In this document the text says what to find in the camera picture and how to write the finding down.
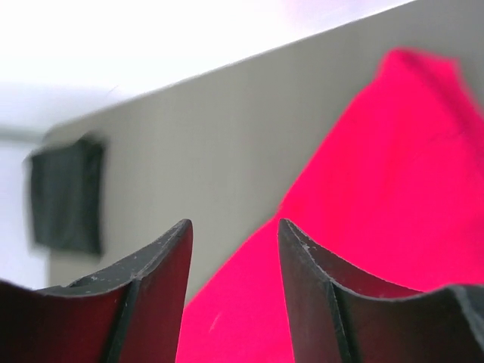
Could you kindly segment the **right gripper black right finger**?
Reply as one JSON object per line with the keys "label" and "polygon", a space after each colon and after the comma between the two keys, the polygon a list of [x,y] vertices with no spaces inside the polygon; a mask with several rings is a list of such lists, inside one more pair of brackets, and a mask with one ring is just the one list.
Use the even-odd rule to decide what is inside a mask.
{"label": "right gripper black right finger", "polygon": [[420,293],[367,273],[280,221],[279,256],[297,362],[481,362],[483,288]]}

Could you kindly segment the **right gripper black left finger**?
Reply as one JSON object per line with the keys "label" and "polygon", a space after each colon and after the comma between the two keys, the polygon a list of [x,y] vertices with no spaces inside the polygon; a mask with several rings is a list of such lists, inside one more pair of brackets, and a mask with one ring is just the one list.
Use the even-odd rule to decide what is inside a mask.
{"label": "right gripper black left finger", "polygon": [[146,247],[62,287],[1,284],[3,362],[173,362],[191,264],[183,219]]}

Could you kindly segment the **red polo t shirt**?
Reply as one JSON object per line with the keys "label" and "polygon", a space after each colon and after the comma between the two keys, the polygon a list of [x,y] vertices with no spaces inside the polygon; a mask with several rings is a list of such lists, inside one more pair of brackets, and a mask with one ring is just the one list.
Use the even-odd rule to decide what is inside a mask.
{"label": "red polo t shirt", "polygon": [[289,219],[394,284],[483,281],[483,116],[459,63],[389,51],[275,213],[183,312],[179,362],[291,362],[278,253]]}

